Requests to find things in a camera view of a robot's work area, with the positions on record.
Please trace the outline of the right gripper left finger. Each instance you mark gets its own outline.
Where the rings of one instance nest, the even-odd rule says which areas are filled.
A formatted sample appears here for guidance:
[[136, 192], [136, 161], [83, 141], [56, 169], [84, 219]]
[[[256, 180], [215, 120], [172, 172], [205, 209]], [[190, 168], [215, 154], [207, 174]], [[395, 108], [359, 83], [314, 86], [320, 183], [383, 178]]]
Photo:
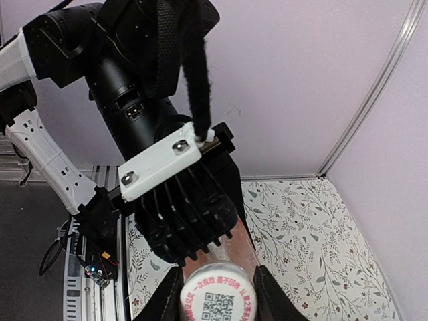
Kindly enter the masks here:
[[183, 271], [172, 267], [154, 294], [134, 321], [180, 320], [180, 293], [183, 288]]

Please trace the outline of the ribbed finger of the left gripper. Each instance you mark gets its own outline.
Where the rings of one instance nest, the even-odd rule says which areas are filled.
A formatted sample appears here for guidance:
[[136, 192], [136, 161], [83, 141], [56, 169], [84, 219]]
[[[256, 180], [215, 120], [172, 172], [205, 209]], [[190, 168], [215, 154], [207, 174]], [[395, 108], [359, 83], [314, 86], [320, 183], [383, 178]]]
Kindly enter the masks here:
[[134, 218], [153, 253], [183, 267], [198, 251], [209, 253], [209, 244], [231, 237], [234, 203], [199, 161], [139, 197]]

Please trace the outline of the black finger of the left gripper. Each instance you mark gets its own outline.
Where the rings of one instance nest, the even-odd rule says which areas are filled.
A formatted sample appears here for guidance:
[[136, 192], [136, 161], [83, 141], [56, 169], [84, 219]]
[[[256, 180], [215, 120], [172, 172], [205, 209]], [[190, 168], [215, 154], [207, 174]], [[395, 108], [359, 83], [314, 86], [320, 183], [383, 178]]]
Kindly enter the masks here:
[[251, 232], [247, 224], [247, 217], [245, 215], [243, 190], [239, 168], [231, 158], [230, 154], [227, 152], [220, 155], [219, 162], [220, 169], [217, 171], [217, 180], [228, 197], [234, 202], [237, 209], [237, 214], [243, 223], [251, 241], [252, 248], [255, 249], [255, 243], [251, 236]]

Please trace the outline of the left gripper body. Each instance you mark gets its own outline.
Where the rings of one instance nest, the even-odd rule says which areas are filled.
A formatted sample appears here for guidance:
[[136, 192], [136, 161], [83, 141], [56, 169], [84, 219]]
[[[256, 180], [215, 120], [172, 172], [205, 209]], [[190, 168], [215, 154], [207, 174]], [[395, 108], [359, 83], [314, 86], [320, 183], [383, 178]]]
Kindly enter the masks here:
[[209, 129], [205, 142], [198, 142], [194, 124], [186, 122], [146, 150], [118, 167], [119, 185], [108, 193], [115, 208], [127, 212], [131, 202], [219, 148], [234, 151], [234, 135], [222, 122]]

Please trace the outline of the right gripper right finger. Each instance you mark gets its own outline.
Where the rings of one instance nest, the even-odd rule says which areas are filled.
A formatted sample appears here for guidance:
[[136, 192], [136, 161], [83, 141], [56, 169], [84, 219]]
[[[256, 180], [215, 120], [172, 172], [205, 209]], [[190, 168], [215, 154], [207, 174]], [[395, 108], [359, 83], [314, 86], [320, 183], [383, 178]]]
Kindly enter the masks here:
[[308, 321], [264, 265], [256, 267], [253, 282], [257, 294], [255, 320]]

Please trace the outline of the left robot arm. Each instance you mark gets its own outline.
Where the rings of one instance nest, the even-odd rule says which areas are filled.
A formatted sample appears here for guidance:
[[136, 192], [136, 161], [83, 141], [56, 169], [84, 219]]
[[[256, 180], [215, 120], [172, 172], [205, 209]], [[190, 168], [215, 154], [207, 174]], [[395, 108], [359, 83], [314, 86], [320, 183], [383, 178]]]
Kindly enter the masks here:
[[[1, 48], [1, 132], [101, 248], [134, 214], [162, 260], [184, 266], [244, 221], [233, 134], [213, 126], [205, 36], [210, 1], [60, 3]], [[49, 135], [32, 79], [84, 78], [124, 157], [113, 191], [84, 176]]]

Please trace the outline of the orange bottle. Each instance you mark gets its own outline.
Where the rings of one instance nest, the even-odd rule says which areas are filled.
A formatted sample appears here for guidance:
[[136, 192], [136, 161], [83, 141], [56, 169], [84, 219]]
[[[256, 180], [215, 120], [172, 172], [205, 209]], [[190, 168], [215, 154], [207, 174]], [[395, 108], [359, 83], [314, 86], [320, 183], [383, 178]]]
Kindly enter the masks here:
[[231, 238], [211, 243], [208, 253], [187, 259], [180, 293], [181, 320], [255, 320], [257, 295], [253, 276], [259, 260], [244, 221], [238, 219]]

